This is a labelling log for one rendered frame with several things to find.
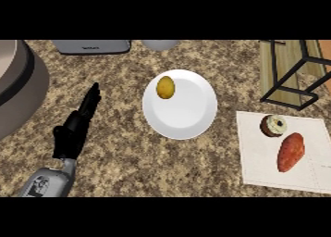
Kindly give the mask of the large grey round pot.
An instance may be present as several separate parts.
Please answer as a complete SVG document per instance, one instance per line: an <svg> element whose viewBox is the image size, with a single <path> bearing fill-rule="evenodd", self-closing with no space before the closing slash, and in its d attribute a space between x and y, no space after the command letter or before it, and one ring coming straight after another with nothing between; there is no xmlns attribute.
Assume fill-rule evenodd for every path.
<svg viewBox="0 0 331 237"><path fill-rule="evenodd" d="M23 40L0 40L0 140L25 124L47 92L42 59Z"/></svg>

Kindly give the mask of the white placemat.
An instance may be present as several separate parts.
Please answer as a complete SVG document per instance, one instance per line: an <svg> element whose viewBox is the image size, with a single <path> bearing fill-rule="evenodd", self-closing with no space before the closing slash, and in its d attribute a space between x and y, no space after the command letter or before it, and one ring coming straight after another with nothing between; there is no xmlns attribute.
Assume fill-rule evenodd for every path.
<svg viewBox="0 0 331 237"><path fill-rule="evenodd" d="M331 193L331 137L323 120L283 116L286 130L267 137L265 114L236 112L243 184Z"/></svg>

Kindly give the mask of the orange sweet potato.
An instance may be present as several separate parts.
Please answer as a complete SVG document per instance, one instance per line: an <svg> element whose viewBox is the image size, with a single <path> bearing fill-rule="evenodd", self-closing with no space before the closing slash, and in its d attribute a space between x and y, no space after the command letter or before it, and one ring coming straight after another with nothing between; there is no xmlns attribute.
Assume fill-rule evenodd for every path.
<svg viewBox="0 0 331 237"><path fill-rule="evenodd" d="M303 142L302 135L296 132L290 133L280 145L277 154L277 170L280 172L287 172L303 155Z"/></svg>

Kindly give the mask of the grey flat appliance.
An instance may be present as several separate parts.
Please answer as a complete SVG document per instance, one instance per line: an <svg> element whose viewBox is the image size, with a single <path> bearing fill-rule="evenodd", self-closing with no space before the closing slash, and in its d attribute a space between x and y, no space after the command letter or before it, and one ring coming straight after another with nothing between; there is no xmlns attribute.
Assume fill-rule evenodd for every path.
<svg viewBox="0 0 331 237"><path fill-rule="evenodd" d="M53 40L63 55L122 54L129 51L129 40Z"/></svg>

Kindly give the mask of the pale grey round container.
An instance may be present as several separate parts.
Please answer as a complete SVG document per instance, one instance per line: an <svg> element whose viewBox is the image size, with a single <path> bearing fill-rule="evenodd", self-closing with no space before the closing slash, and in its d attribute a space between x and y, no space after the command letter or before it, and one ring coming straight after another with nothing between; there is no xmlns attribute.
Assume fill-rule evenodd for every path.
<svg viewBox="0 0 331 237"><path fill-rule="evenodd" d="M141 43L150 50L163 51L175 47L178 40L141 40Z"/></svg>

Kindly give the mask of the white round plate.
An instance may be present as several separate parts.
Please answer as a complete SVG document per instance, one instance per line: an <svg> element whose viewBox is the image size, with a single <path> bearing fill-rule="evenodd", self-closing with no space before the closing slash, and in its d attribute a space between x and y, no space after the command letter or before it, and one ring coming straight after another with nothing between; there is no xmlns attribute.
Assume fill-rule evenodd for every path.
<svg viewBox="0 0 331 237"><path fill-rule="evenodd" d="M174 81L174 95L156 95L157 80L168 76ZM171 69L150 80L141 96L141 112L152 129L166 138L185 140L211 126L216 113L216 99L208 80L185 69Z"/></svg>

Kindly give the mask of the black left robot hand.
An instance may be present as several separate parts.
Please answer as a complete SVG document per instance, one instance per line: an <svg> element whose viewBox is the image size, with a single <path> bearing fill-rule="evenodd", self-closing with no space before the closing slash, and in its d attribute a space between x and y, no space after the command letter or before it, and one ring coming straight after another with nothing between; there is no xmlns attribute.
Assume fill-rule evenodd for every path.
<svg viewBox="0 0 331 237"><path fill-rule="evenodd" d="M100 101L98 84L94 82L82 98L79 108L73 110L62 126L53 128L53 158L75 159L82 150L88 123Z"/></svg>

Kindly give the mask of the yellow potato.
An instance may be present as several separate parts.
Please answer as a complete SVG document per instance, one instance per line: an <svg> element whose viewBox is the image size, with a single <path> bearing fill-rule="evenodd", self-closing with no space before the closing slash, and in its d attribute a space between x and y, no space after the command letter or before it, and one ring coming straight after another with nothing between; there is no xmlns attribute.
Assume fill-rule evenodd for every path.
<svg viewBox="0 0 331 237"><path fill-rule="evenodd" d="M156 95L160 99L169 99L174 95L174 81L168 76L156 82Z"/></svg>

